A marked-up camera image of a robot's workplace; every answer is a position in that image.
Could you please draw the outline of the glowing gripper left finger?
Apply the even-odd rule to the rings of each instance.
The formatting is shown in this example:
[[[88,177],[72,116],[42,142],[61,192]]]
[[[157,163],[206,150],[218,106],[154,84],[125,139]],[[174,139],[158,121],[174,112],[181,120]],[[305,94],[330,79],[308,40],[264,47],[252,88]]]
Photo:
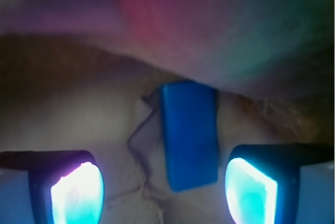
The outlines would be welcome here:
[[[104,181],[85,150],[1,153],[1,223],[99,223]]]

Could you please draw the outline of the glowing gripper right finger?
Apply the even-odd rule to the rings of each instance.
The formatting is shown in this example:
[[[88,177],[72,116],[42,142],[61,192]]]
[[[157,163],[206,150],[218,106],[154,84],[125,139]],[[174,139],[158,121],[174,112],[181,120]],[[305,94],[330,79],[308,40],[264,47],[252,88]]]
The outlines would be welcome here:
[[[225,193],[235,223],[334,223],[334,147],[239,145]]]

